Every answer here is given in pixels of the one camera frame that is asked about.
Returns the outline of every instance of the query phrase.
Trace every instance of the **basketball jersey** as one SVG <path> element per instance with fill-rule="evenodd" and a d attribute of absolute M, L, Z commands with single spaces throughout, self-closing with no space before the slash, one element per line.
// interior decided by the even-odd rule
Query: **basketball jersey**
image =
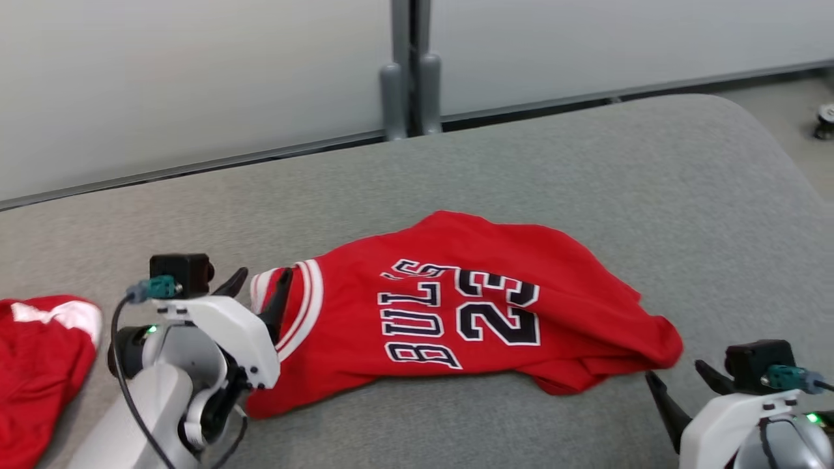
<path fill-rule="evenodd" d="M 555 229 L 436 212 L 299 262 L 276 347 L 275 388 L 255 391 L 263 418 L 381 376 L 515 370 L 553 395 L 606 377 L 673 366 L 674 326 Z M 282 269 L 253 278 L 256 312 Z"/>

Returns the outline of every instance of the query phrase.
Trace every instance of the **gray floor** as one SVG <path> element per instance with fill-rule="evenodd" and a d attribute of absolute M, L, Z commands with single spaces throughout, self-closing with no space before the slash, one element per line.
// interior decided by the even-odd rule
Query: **gray floor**
<path fill-rule="evenodd" d="M 753 114 L 776 137 L 817 193 L 834 203 L 834 141 L 814 139 L 816 110 L 834 103 L 834 77 L 793 79 L 716 92 Z"/>

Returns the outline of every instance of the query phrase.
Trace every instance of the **red garment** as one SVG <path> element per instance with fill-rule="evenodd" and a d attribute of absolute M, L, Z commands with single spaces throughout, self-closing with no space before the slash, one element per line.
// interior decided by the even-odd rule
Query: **red garment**
<path fill-rule="evenodd" d="M 0 300 L 0 469 L 38 464 L 100 332 L 101 312 L 75 296 Z"/>
<path fill-rule="evenodd" d="M 550 394 L 673 366 L 674 326 L 568 235 L 437 212 L 293 267 L 263 418 L 380 376 L 516 370 Z M 252 279 L 256 312 L 282 270 Z"/>

